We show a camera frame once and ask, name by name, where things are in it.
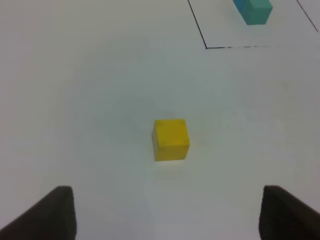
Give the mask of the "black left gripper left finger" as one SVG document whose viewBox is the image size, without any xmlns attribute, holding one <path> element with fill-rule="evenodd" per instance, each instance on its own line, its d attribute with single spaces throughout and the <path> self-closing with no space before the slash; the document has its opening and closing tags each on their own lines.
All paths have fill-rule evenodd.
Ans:
<svg viewBox="0 0 320 240">
<path fill-rule="evenodd" d="M 71 186 L 58 186 L 0 230 L 2 240 L 74 240 L 77 218 Z"/>
</svg>

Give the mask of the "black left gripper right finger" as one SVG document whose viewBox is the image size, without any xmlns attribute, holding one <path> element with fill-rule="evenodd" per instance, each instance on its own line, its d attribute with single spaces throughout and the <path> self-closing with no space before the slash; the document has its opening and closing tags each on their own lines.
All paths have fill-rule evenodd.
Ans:
<svg viewBox="0 0 320 240">
<path fill-rule="evenodd" d="M 266 185 L 259 215 L 262 240 L 318 240 L 320 213 L 277 185 Z"/>
</svg>

